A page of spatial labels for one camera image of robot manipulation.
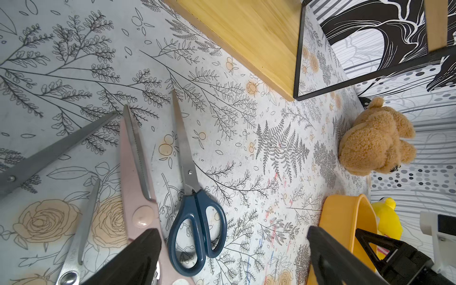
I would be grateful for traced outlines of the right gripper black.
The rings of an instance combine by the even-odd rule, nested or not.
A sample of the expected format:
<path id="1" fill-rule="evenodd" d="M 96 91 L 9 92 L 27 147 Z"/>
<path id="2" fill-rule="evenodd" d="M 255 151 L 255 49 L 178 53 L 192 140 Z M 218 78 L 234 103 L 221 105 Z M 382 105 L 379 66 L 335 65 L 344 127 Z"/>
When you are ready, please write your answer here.
<path id="1" fill-rule="evenodd" d="M 433 271 L 433 261 L 424 253 L 406 242 L 356 229 L 355 236 L 367 256 L 391 285 L 452 285 L 453 282 Z M 382 260 L 372 245 L 389 250 Z"/>

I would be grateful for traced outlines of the large black scissors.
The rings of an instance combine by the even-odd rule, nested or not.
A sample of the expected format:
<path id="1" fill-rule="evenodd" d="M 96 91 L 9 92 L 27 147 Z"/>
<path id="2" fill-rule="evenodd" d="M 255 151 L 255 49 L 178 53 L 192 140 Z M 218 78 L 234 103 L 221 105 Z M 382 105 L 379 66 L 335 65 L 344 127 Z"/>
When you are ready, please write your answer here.
<path id="1" fill-rule="evenodd" d="M 77 144 L 88 138 L 104 124 L 112 120 L 117 113 L 111 112 L 99 118 L 78 131 L 62 138 L 36 154 L 22 160 L 5 172 L 1 173 L 1 199 L 19 188 L 29 178 L 49 166 L 63 154 L 70 151 Z"/>

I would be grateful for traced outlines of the blue handled scissors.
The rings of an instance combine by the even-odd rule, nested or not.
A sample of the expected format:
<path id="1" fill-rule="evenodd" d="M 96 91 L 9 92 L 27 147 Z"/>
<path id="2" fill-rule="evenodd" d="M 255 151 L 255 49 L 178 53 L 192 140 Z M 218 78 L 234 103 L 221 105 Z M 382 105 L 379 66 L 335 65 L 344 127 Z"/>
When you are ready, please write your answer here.
<path id="1" fill-rule="evenodd" d="M 200 187 L 176 91 L 172 91 L 172 99 L 179 145 L 179 163 L 184 183 L 184 196 L 170 229 L 167 247 L 173 268 L 183 276 L 192 277 L 203 269 L 207 257 L 216 258 L 222 253 L 226 243 L 228 223 L 222 206 L 211 199 Z M 212 247 L 210 223 L 207 217 L 207 209 L 209 207 L 214 208 L 220 217 L 220 236 L 215 248 Z M 197 255 L 197 261 L 191 268 L 186 268 L 179 261 L 176 247 L 179 228 L 186 220 L 189 220 L 192 225 L 195 253 Z"/>

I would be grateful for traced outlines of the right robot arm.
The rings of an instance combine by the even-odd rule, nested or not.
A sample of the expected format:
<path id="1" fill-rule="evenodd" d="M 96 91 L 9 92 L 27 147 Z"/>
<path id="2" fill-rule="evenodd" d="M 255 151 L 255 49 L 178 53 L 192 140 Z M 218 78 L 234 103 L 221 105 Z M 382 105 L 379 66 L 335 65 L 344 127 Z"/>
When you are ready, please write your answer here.
<path id="1" fill-rule="evenodd" d="M 456 218 L 421 212 L 420 228 L 432 237 L 434 258 L 406 242 L 357 229 L 355 236 L 391 285 L 452 285 L 442 273 L 456 266 Z"/>

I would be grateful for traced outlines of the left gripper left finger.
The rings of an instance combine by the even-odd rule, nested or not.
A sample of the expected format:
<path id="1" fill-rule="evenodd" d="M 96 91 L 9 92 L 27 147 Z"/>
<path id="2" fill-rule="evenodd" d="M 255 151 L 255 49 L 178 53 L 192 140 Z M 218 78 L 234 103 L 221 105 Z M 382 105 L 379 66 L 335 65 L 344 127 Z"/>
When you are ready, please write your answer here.
<path id="1" fill-rule="evenodd" d="M 159 231 L 147 229 L 84 284 L 150 285 L 161 248 Z"/>

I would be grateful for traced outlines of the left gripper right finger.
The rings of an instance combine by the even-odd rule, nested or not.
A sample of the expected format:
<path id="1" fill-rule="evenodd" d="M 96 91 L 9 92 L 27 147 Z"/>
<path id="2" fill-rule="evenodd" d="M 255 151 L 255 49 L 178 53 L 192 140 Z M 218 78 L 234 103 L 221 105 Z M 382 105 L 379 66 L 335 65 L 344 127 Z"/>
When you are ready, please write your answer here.
<path id="1" fill-rule="evenodd" d="M 311 226 L 307 240 L 313 271 L 319 285 L 386 284 L 324 229 Z"/>

